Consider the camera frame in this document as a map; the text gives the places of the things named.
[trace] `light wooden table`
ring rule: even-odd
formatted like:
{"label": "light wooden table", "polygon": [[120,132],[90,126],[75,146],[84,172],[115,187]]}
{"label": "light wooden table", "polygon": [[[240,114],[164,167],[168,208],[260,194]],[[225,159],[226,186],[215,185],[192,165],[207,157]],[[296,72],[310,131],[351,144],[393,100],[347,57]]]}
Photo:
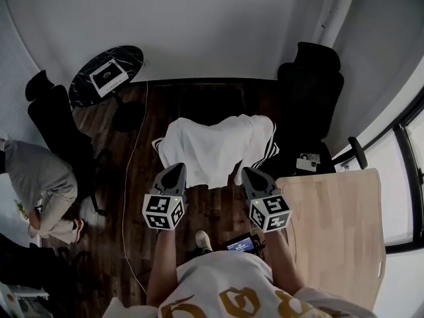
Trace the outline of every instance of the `light wooden table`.
{"label": "light wooden table", "polygon": [[377,170],[276,183],[293,210],[288,242],[307,285],[372,309],[386,266]]}

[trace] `window frame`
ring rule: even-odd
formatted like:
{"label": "window frame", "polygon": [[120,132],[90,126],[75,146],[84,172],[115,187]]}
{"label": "window frame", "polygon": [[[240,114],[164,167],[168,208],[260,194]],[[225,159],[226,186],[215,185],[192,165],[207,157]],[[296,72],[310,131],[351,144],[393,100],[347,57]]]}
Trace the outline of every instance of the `window frame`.
{"label": "window frame", "polygon": [[[424,112],[424,87],[405,110],[364,147],[364,150],[368,150],[386,133],[393,130],[407,174],[412,206],[412,241],[386,246],[386,254],[410,252],[424,248],[423,172],[417,165],[411,141],[406,131],[406,126],[408,126],[421,112]],[[354,158],[343,162],[342,166],[347,166],[353,159]]]}

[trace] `sneaker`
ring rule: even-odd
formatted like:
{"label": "sneaker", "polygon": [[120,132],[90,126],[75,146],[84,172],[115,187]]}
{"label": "sneaker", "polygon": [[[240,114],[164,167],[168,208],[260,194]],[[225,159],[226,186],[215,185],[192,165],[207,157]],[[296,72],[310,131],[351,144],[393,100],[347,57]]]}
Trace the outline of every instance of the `sneaker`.
{"label": "sneaker", "polygon": [[195,239],[198,248],[201,248],[203,251],[212,251],[211,240],[205,231],[197,231]]}
{"label": "sneaker", "polygon": [[77,219],[75,220],[76,224],[77,224],[77,239],[75,240],[75,243],[77,243],[80,240],[81,237],[81,231],[84,228],[84,220],[82,219]]}

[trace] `small screen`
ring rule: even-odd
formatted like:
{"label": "small screen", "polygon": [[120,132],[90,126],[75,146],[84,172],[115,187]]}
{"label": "small screen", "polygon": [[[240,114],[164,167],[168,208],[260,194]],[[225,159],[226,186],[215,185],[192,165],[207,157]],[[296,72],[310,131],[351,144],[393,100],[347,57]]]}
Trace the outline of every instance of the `small screen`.
{"label": "small screen", "polygon": [[250,251],[253,249],[254,249],[254,245],[253,245],[252,239],[250,238],[240,240],[239,242],[231,244],[227,247],[228,251],[240,251],[240,252]]}
{"label": "small screen", "polygon": [[122,71],[117,67],[117,65],[112,62],[101,72],[93,75],[93,80],[97,85],[97,88],[101,89],[108,82],[114,80],[117,76],[122,74]]}

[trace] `chair armrest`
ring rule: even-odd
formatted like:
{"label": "chair armrest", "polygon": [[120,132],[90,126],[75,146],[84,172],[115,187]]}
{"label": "chair armrest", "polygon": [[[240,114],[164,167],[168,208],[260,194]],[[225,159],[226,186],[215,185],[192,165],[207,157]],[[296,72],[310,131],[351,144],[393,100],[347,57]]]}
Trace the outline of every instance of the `chair armrest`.
{"label": "chair armrest", "polygon": [[360,143],[357,141],[355,137],[350,136],[348,141],[350,145],[352,146],[352,148],[349,151],[341,154],[337,158],[334,158],[333,164],[334,165],[341,164],[345,162],[346,160],[355,157],[358,160],[360,169],[364,170],[365,168],[368,167],[368,162],[366,161],[364,149],[361,147]]}

